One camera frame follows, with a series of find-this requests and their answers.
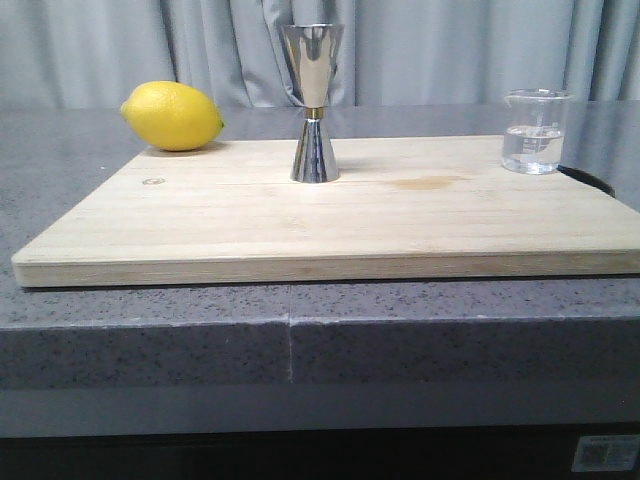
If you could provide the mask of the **steel double jigger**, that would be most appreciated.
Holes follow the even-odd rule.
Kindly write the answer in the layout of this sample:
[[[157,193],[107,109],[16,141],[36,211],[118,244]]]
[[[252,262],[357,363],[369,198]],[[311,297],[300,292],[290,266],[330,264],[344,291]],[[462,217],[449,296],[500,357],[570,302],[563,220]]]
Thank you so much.
[[[304,123],[296,148],[291,179],[326,183],[339,178],[331,140],[322,126],[330,83],[344,26],[321,23],[280,27],[289,70],[304,107]]]

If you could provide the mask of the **clear glass beaker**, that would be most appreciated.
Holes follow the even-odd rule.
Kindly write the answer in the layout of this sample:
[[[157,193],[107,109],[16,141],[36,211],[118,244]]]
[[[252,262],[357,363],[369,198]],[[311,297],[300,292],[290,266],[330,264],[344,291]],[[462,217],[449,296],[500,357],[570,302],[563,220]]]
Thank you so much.
[[[517,89],[509,92],[502,166],[512,172],[545,175],[559,166],[570,102],[565,90]]]

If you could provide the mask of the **wooden cutting board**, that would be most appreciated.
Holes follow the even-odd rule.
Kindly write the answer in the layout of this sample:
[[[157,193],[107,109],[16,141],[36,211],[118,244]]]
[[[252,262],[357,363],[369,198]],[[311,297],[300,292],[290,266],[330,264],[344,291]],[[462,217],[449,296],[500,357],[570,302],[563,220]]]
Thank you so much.
[[[146,149],[12,258],[24,287],[635,274],[639,215],[560,173],[505,170],[498,136]]]

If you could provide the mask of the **yellow lemon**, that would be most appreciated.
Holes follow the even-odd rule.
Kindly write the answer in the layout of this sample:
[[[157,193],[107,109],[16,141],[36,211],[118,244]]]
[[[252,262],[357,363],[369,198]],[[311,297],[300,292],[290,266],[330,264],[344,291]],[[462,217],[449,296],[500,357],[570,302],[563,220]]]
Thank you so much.
[[[198,149],[224,128],[221,113],[206,94],[173,81],[140,84],[120,113],[139,138],[167,151]]]

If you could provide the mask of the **grey curtain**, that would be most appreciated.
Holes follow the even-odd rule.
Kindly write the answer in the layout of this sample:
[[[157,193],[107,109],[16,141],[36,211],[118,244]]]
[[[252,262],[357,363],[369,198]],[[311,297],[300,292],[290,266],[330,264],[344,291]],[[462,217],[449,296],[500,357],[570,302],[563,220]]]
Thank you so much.
[[[5,1],[1,105],[107,108],[171,80],[219,105],[482,104],[515,89],[639,96],[635,1]]]

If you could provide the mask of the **white QR label sticker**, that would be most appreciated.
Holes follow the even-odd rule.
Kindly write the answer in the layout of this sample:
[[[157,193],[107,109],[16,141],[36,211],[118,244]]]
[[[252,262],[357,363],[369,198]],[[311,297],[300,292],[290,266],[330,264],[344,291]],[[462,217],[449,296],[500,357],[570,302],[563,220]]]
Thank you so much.
[[[571,471],[627,472],[639,458],[639,435],[594,435],[578,439]]]

